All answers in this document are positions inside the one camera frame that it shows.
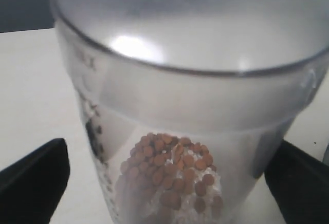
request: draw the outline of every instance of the white surface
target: white surface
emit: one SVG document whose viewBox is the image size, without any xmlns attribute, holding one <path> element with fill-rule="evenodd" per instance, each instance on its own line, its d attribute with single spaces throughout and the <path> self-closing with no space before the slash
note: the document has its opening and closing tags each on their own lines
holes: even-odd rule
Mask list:
<svg viewBox="0 0 329 224">
<path fill-rule="evenodd" d="M 50 139 L 64 137 L 71 176 L 51 224 L 112 223 L 54 30 L 0 34 L 0 61 L 0 169 Z M 313 104 L 298 117 L 286 137 L 317 159 L 322 159 L 329 141 L 328 103 L 329 80 L 325 80 Z M 235 223 L 284 223 L 263 178 Z"/>
</svg>

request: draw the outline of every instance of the white table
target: white table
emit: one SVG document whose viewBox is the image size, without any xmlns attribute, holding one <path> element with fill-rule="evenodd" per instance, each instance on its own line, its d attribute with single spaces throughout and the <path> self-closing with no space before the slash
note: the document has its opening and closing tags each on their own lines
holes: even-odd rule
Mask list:
<svg viewBox="0 0 329 224">
<path fill-rule="evenodd" d="M 53 29 L 0 34 L 0 169 L 52 138 L 68 144 L 71 176 L 51 224 L 112 223 L 98 186 L 71 82 Z M 286 139 L 321 160 L 329 141 L 329 80 Z M 236 224 L 282 224 L 262 178 Z"/>
</svg>

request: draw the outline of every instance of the dark wall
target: dark wall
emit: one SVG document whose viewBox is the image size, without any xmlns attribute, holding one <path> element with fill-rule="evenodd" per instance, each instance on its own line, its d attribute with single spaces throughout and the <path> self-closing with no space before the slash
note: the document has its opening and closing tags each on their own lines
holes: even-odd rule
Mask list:
<svg viewBox="0 0 329 224">
<path fill-rule="evenodd" d="M 0 0 L 0 32 L 51 27 L 49 0 Z"/>
</svg>

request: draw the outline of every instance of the translucent plastic container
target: translucent plastic container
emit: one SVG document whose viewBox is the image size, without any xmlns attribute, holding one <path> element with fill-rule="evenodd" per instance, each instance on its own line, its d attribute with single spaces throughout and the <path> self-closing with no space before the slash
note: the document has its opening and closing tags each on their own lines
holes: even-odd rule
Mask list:
<svg viewBox="0 0 329 224">
<path fill-rule="evenodd" d="M 51 0 L 115 224 L 227 223 L 328 68 L 327 0 Z"/>
</svg>

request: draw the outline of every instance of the container rim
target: container rim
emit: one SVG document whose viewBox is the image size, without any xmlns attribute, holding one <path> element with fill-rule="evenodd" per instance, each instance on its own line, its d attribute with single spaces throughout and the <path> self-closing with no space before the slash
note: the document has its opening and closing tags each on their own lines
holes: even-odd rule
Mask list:
<svg viewBox="0 0 329 224">
<path fill-rule="evenodd" d="M 247 77 L 252 78 L 252 77 L 273 76 L 273 75 L 285 74 L 287 72 L 298 71 L 299 69 L 303 68 L 309 63 L 321 62 L 322 60 L 324 60 L 323 56 L 329 53 L 329 44 L 328 44 L 324 49 L 322 49 L 312 57 L 301 59 L 299 61 L 277 66 L 277 67 L 269 67 L 269 68 L 247 70 L 247 71 L 197 70 L 191 68 L 180 68 L 175 66 L 159 65 L 153 62 L 126 57 L 93 40 L 87 34 L 79 30 L 74 24 L 72 24 L 69 21 L 69 19 L 65 17 L 65 15 L 59 9 L 59 6 L 55 2 L 55 0 L 50 0 L 50 10 L 55 21 L 59 19 L 62 22 L 64 22 L 64 24 L 69 29 L 71 29 L 83 42 L 85 42 L 92 48 L 98 51 L 102 51 L 105 54 L 111 55 L 116 60 L 122 60 L 130 64 L 149 67 L 156 70 L 168 71 L 171 73 L 188 74 L 188 75 L 200 76 L 200 77 L 231 77 L 231 78 L 247 78 Z"/>
</svg>

